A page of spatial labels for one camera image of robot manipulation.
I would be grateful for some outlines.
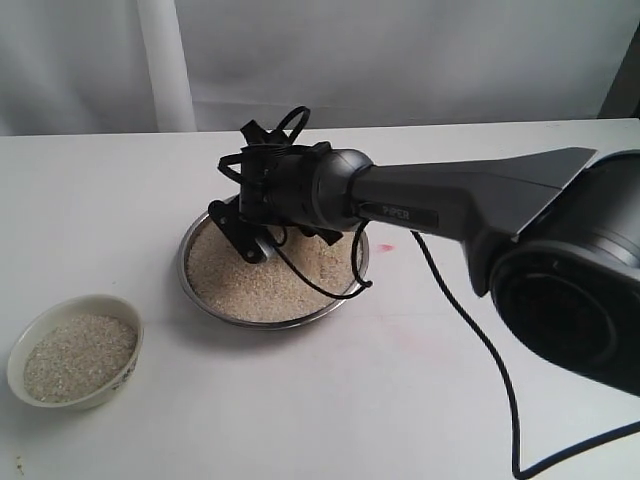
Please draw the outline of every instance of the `white curtain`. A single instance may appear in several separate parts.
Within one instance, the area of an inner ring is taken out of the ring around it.
[[[4,0],[0,134],[593,118],[637,0]]]

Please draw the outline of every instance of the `red stain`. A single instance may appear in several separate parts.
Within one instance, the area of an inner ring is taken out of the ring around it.
[[[389,245],[388,243],[381,243],[376,247],[376,252],[378,253],[387,253],[391,250],[394,250],[396,247],[393,245]]]

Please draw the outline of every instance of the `stainless steel bowl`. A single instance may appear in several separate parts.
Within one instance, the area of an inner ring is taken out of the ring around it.
[[[214,310],[205,304],[199,297],[196,295],[196,292],[191,287],[189,280],[187,278],[187,260],[189,259],[189,252],[191,251],[191,247],[193,242],[195,241],[198,234],[202,231],[202,229],[207,225],[206,221],[209,219],[208,213],[203,213],[194,223],[189,227],[187,233],[184,235],[182,242],[180,243],[180,250],[178,252],[178,277],[180,278],[180,284],[182,285],[182,289],[187,294],[187,296],[195,303],[203,312],[208,314],[213,318],[220,319],[224,322],[231,323],[233,325],[237,325],[239,327],[253,328],[256,330],[282,330],[285,328],[298,327],[300,325],[305,325],[309,322],[317,320],[318,318],[324,317],[326,314],[334,311],[340,305],[342,305],[345,300],[333,300],[326,307],[310,313],[309,315],[305,315],[304,317],[294,318],[293,320],[286,320],[283,322],[252,322],[249,320],[243,320],[241,318],[230,317],[221,312]],[[364,276],[367,272],[367,267],[369,266],[369,240],[367,238],[366,233],[362,233],[362,237],[360,238],[360,249],[362,251],[362,261],[360,263],[360,275]],[[358,288],[355,280],[349,286],[345,293],[351,293]]]

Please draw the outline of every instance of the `rice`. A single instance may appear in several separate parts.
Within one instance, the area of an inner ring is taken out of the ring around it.
[[[318,236],[305,237],[297,228],[288,229],[288,237],[282,250],[307,278],[331,293],[348,290],[353,282],[353,233],[332,246]],[[305,285],[277,255],[257,265],[245,262],[211,221],[193,242],[187,279],[213,310],[252,322],[298,319],[333,302]]]
[[[127,364],[137,342],[122,320],[79,315],[49,332],[27,358],[24,386],[36,400],[77,400],[112,380]]]

